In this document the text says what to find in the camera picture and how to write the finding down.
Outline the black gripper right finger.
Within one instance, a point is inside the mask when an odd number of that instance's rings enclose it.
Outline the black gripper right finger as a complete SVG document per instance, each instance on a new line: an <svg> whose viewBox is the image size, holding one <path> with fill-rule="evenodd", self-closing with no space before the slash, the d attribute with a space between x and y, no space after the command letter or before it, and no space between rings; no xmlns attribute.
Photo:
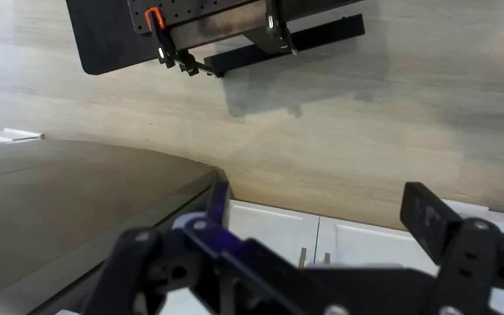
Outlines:
<svg viewBox="0 0 504 315"><path fill-rule="evenodd" d="M504 230L498 223L464 218L422 181L405 183L400 218L438 265L428 315L501 315L491 305L492 290L504 290Z"/></svg>

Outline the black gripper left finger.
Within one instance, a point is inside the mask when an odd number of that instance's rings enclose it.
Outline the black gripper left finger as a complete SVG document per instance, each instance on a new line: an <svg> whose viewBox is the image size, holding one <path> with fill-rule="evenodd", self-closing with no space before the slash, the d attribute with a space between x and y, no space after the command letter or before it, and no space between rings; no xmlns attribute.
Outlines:
<svg viewBox="0 0 504 315"><path fill-rule="evenodd" d="M223 256L239 244L225 225L230 195L230 183L218 179L205 207L177 216L170 230L123 232L83 315L158 315L177 288L190 288L214 315L237 315L237 279Z"/></svg>

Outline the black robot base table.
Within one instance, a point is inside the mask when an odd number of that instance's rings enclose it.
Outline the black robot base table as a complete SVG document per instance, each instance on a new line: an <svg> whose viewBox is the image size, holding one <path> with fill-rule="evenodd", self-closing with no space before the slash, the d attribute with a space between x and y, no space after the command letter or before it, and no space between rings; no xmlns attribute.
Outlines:
<svg viewBox="0 0 504 315"><path fill-rule="evenodd" d="M83 69L158 59L190 74L228 71L366 32L361 13L291 31L289 22L361 0L65 0Z"/></svg>

